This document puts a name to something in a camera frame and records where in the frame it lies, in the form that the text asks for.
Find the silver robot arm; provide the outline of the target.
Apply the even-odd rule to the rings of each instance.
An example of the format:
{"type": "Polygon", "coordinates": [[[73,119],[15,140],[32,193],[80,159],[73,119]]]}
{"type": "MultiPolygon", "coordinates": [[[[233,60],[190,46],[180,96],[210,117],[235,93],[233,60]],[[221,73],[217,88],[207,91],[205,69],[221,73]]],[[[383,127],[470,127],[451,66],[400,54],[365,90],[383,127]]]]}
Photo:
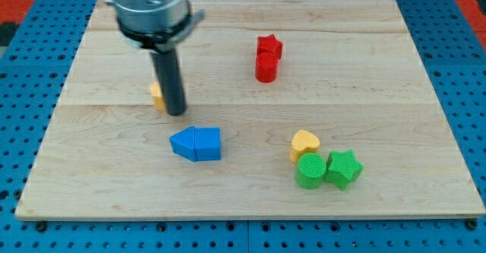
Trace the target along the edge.
{"type": "Polygon", "coordinates": [[[189,0],[106,0],[121,32],[142,49],[162,53],[184,41],[205,18],[189,0]]]}

